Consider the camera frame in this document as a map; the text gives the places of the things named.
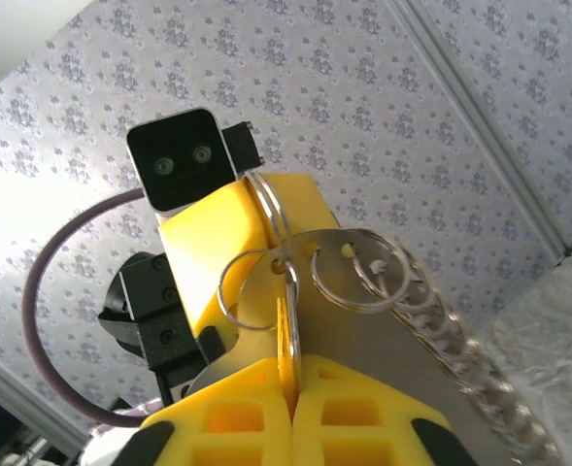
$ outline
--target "metal chain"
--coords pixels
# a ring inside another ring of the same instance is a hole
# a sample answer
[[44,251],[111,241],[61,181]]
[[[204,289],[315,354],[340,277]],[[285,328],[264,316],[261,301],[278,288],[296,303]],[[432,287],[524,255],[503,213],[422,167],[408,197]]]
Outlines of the metal chain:
[[[369,230],[358,231],[392,249],[400,249],[410,265],[410,273],[404,277],[408,285],[403,283],[397,290],[401,295],[387,290],[383,270],[374,272],[368,268],[378,278],[378,286],[374,286],[367,276],[362,277],[365,288],[380,299],[393,301],[390,307],[393,314],[429,348],[492,429],[525,464],[561,466],[563,463],[551,436],[495,364],[484,355],[478,342],[468,336],[459,316],[432,286],[425,265],[402,245]],[[356,250],[353,265],[360,276],[365,273],[365,267],[358,263]]]

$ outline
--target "black cable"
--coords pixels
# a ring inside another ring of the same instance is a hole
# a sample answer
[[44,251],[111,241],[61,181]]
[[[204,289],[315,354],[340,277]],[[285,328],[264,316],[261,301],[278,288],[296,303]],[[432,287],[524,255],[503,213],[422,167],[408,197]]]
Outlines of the black cable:
[[37,256],[37,259],[35,259],[33,267],[31,267],[26,278],[26,285],[24,286],[24,294],[22,296],[22,330],[24,332],[24,338],[26,339],[26,347],[46,382],[63,400],[80,411],[83,415],[104,424],[118,427],[138,427],[146,416],[124,416],[107,411],[91,403],[72,388],[70,384],[65,382],[63,377],[52,366],[42,346],[42,340],[37,331],[35,312],[37,309],[37,296],[40,282],[49,266],[50,260],[54,257],[59,248],[61,248],[74,233],[96,217],[115,207],[141,199],[143,196],[144,192],[141,188],[117,194],[90,207],[66,223],[54,234]]

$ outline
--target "black camera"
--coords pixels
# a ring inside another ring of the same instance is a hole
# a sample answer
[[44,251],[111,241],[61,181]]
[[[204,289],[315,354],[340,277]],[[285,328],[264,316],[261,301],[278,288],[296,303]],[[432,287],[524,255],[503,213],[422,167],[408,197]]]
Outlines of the black camera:
[[262,164],[250,123],[221,131],[204,108],[135,126],[126,141],[151,207],[165,216]]

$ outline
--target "camera lens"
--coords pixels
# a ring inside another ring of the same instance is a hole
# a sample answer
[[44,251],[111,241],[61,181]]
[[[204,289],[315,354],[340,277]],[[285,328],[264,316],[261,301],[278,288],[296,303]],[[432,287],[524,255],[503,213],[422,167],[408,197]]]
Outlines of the camera lens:
[[192,150],[192,158],[198,163],[207,163],[212,158],[212,150],[208,146],[198,146]]
[[169,157],[159,158],[156,160],[156,163],[154,163],[153,170],[157,175],[169,175],[171,172],[173,172],[173,160],[171,160]]

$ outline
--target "patterned wallpaper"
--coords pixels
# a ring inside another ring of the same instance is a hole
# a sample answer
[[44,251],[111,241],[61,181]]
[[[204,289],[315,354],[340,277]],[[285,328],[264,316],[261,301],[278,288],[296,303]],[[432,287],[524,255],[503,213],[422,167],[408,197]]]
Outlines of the patterned wallpaper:
[[421,0],[572,234],[572,0]]
[[[98,0],[0,83],[0,361],[56,409],[25,354],[18,302],[72,214],[137,186],[128,127],[194,106],[250,119],[267,169],[313,173],[344,225],[425,258],[478,328],[554,265],[415,47],[371,0]],[[157,393],[96,315],[134,251],[160,251],[147,203],[109,213],[50,266],[53,362],[106,405]]]

